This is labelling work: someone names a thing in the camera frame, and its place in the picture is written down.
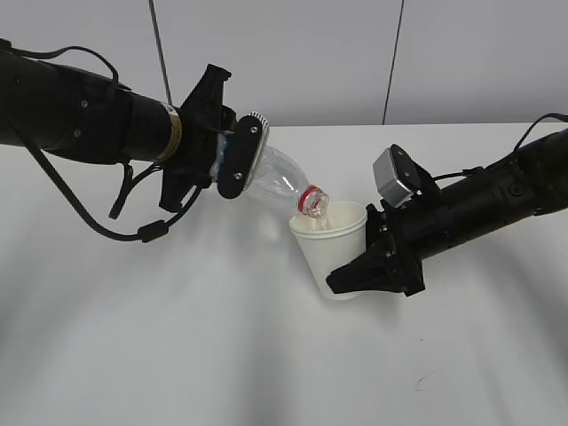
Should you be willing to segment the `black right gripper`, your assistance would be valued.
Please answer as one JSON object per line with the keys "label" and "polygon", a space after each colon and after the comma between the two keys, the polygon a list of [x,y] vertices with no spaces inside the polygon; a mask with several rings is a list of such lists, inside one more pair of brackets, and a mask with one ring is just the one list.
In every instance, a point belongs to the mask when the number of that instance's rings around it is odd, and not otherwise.
{"label": "black right gripper", "polygon": [[334,294],[361,291],[413,296],[425,289],[422,242],[433,224],[431,213],[420,206],[403,209],[366,206],[367,251],[326,278]]}

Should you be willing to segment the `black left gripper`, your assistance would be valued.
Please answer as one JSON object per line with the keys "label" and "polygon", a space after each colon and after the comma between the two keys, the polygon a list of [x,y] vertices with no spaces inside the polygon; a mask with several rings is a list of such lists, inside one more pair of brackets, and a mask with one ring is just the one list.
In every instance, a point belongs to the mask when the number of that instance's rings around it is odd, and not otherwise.
{"label": "black left gripper", "polygon": [[182,200],[193,187],[212,184],[210,169],[217,158],[217,136],[236,128],[236,113],[224,104],[224,84],[231,73],[209,64],[177,108],[182,135],[176,152],[163,164],[159,207],[179,212]]}

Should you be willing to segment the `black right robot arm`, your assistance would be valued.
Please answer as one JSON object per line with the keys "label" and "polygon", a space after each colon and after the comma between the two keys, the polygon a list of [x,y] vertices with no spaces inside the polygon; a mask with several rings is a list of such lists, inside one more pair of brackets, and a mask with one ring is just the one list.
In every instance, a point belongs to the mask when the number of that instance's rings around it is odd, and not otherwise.
{"label": "black right robot arm", "polygon": [[567,207],[567,133],[555,132],[444,188],[400,146],[373,165],[382,209],[367,205],[366,249],[326,278],[337,294],[425,289],[422,261],[531,216]]}

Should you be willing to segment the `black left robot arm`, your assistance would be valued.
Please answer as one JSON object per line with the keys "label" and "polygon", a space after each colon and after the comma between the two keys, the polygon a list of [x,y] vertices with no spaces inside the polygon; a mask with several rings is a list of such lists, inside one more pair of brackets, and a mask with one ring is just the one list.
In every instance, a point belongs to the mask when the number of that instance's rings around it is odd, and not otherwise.
{"label": "black left robot arm", "polygon": [[31,52],[1,42],[1,116],[39,148],[75,162],[156,163],[162,209],[177,213],[195,185],[210,185],[218,135],[236,127],[223,104],[231,74],[214,65],[181,106],[132,91],[105,77],[51,63],[60,51]]}

